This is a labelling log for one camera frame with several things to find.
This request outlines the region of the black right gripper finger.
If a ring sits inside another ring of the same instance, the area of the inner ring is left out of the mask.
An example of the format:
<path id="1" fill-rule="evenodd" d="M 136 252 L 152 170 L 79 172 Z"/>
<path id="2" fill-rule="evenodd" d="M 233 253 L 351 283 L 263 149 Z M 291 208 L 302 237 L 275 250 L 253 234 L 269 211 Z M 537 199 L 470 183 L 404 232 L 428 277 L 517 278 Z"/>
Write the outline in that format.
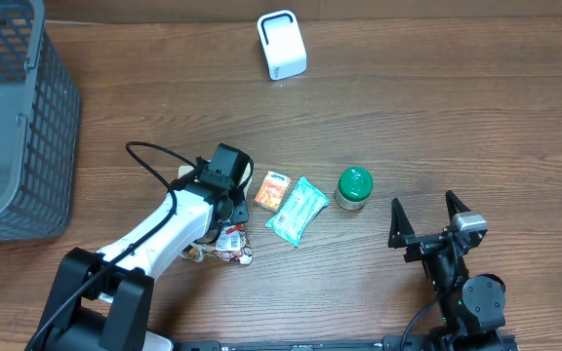
<path id="1" fill-rule="evenodd" d="M 415 231 L 406 216 L 404 208 L 398 198 L 391 201 L 391 222 L 388 246 L 399 249 L 408 245 L 408 241 L 416 236 Z"/>
<path id="2" fill-rule="evenodd" d="M 462 200 L 452 191 L 448 190 L 445 193 L 445 200 L 448 209 L 449 220 L 461 213 L 468 213 L 470 208 L 465 205 Z"/>

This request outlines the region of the dried food snack bag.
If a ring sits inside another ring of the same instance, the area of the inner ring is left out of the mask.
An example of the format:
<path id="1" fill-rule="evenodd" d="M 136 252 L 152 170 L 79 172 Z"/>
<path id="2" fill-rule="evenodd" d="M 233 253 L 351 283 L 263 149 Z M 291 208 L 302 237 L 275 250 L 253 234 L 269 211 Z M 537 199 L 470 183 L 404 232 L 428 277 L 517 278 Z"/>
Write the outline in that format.
<path id="1" fill-rule="evenodd" d="M 253 250 L 243 224 L 225 227 L 213 243 L 193 243 L 180 257 L 201 262 L 206 257 L 216 257 L 229 263 L 250 265 Z"/>

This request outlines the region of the orange tissue packet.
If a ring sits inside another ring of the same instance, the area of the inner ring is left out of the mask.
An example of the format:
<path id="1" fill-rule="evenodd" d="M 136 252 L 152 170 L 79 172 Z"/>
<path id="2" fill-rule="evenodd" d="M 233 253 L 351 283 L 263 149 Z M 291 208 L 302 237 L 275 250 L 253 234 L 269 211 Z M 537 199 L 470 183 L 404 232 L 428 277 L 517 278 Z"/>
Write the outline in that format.
<path id="1" fill-rule="evenodd" d="M 255 203 L 260 207 L 277 212 L 290 184 L 291 179 L 288 176 L 269 171 L 255 197 Z"/>

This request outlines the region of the green lid glass jar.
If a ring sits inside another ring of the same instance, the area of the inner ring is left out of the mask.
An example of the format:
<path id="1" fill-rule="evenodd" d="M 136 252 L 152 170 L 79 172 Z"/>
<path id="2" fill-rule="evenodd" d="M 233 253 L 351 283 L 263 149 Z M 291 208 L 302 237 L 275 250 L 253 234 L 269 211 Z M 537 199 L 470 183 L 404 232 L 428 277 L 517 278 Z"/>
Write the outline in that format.
<path id="1" fill-rule="evenodd" d="M 370 172 L 364 168 L 351 167 L 342 172 L 335 199 L 345 210 L 359 210 L 365 205 L 373 189 L 374 180 Z"/>

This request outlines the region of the teal wet wipes pack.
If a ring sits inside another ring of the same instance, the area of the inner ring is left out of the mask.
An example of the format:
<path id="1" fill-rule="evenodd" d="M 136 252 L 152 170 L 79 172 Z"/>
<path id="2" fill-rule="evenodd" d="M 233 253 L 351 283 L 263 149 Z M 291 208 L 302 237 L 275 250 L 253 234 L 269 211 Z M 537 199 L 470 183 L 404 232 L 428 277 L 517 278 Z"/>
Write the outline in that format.
<path id="1" fill-rule="evenodd" d="M 298 247 L 308 225 L 329 204 L 328 196 L 302 176 L 282 208 L 265 226 Z"/>

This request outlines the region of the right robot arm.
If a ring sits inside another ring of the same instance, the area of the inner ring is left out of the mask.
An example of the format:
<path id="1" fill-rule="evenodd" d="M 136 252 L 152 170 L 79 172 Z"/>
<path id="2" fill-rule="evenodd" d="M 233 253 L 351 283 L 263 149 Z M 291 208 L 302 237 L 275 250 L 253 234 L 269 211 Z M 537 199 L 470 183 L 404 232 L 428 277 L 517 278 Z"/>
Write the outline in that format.
<path id="1" fill-rule="evenodd" d="M 505 325 L 506 287 L 494 274 L 469 275 L 463 257 L 478 247 L 488 232 L 485 217 L 472 211 L 457 195 L 445 193 L 449 224 L 440 232 L 418 236 L 400 201 L 391 202 L 388 245 L 405 249 L 407 263 L 419 261 L 435 292 L 400 336 L 387 338 L 387 350 L 516 350 L 514 336 L 501 336 Z M 412 337 L 418 320 L 433 306 L 443 325 L 426 335 Z"/>

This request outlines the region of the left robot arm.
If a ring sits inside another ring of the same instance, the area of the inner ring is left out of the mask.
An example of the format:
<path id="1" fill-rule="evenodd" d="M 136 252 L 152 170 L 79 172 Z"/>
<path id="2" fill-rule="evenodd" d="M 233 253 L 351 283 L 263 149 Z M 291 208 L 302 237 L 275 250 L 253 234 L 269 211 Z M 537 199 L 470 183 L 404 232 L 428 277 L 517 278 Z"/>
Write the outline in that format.
<path id="1" fill-rule="evenodd" d="M 211 159 L 163 184 L 161 205 L 121 239 L 92 253 L 80 248 L 60 262 L 29 350 L 174 350 L 151 331 L 155 281 L 209 232 L 248 221 L 246 188 L 253 159 L 227 144 Z"/>

